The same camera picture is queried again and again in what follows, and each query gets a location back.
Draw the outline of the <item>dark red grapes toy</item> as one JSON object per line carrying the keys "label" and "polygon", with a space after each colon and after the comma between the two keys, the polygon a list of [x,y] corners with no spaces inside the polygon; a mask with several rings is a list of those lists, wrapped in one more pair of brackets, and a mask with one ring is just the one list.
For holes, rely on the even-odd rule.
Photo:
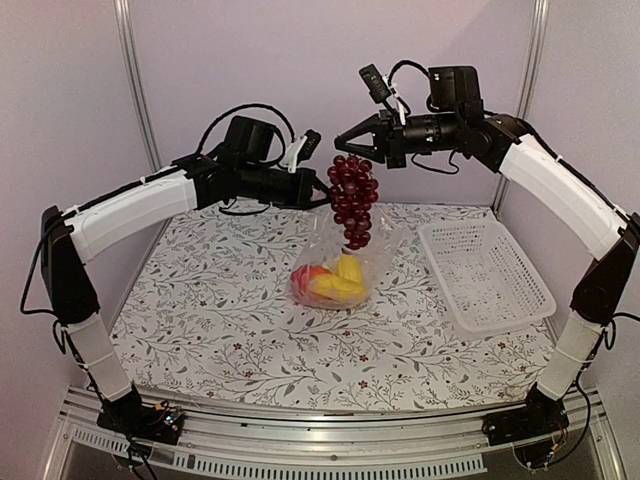
{"label": "dark red grapes toy", "polygon": [[337,155],[327,170],[334,222],[344,229],[346,247],[359,250],[371,241],[372,208],[378,201],[378,181],[371,161],[353,154]]}

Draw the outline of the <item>yellow lemon toy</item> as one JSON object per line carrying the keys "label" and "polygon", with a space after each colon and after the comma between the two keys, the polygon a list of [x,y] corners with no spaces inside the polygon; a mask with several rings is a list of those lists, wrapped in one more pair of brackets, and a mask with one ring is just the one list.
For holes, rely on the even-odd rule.
{"label": "yellow lemon toy", "polygon": [[337,275],[355,283],[362,282],[362,272],[358,259],[353,255],[342,254],[337,264]]}

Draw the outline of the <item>clear zip top bag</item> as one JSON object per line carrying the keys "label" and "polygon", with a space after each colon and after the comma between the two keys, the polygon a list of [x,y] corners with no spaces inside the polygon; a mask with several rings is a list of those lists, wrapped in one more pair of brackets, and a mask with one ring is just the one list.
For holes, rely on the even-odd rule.
{"label": "clear zip top bag", "polygon": [[311,215],[310,233],[288,279],[289,297],[313,308],[340,310],[365,302],[390,271],[407,229],[381,208],[371,211],[372,227],[359,249],[347,247],[345,229],[322,207]]}

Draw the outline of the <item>red bell pepper toy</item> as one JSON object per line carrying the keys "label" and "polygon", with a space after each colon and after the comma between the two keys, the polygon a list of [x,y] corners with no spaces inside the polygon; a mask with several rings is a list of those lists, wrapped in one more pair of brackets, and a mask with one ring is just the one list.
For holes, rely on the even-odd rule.
{"label": "red bell pepper toy", "polygon": [[310,265],[303,265],[291,274],[291,288],[295,296],[302,297],[307,294],[311,270]]}

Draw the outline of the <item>yellow banana toy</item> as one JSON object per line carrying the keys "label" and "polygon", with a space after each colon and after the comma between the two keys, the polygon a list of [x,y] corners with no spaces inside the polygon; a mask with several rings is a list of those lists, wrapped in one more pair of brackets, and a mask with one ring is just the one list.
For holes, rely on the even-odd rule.
{"label": "yellow banana toy", "polygon": [[334,274],[314,276],[308,283],[308,290],[338,302],[361,301],[368,294],[368,290],[362,284]]}

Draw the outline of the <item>orange pumpkin toy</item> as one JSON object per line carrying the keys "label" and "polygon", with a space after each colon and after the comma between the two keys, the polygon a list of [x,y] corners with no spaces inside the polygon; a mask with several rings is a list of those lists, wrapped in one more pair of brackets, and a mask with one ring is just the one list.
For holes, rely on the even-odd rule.
{"label": "orange pumpkin toy", "polygon": [[320,275],[332,275],[332,272],[322,266],[310,266],[308,268],[308,279],[313,280]]}

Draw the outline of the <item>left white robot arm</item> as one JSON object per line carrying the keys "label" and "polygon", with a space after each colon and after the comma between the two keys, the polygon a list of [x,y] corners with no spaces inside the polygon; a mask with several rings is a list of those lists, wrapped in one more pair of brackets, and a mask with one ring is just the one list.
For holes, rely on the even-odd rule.
{"label": "left white robot arm", "polygon": [[301,167],[321,141],[314,130],[294,138],[281,158],[269,160],[276,129],[244,116],[231,119],[223,141],[202,146],[157,173],[81,206],[42,216],[41,275],[51,310],[66,330],[95,388],[110,405],[111,419],[128,434],[148,426],[148,412],[129,380],[100,315],[86,265],[120,241],[175,216],[239,197],[284,209],[319,206],[326,186]]}

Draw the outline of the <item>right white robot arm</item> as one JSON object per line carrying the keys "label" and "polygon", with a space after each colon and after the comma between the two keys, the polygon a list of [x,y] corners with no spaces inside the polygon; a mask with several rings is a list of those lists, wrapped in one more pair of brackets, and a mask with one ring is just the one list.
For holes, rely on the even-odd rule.
{"label": "right white robot arm", "polygon": [[566,325],[517,427],[537,436],[552,424],[559,402],[597,349],[613,320],[639,250],[639,217],[612,203],[593,183],[556,154],[525,120],[487,111],[472,66],[424,71],[430,92],[427,113],[406,115],[389,100],[393,77],[374,65],[359,76],[381,111],[335,138],[337,150],[385,165],[405,167],[410,154],[450,151],[474,158],[524,188],[583,243],[593,261],[575,287]]}

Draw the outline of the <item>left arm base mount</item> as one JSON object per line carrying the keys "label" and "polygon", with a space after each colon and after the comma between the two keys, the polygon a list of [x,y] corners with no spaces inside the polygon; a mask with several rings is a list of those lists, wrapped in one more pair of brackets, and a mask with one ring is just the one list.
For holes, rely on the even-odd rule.
{"label": "left arm base mount", "polygon": [[109,401],[104,399],[97,425],[134,439],[177,445],[180,439],[185,412],[179,406],[171,406],[167,400],[146,405],[135,385],[123,397]]}

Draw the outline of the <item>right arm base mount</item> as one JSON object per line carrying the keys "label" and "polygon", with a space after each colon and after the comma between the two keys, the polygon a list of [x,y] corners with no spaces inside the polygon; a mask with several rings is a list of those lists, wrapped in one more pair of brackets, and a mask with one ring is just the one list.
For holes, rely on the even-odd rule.
{"label": "right arm base mount", "polygon": [[542,468],[556,456],[569,427],[562,400],[552,400],[533,384],[524,405],[488,414],[482,420],[482,433],[491,446],[531,440],[546,435],[540,442],[517,447],[516,459],[525,467]]}

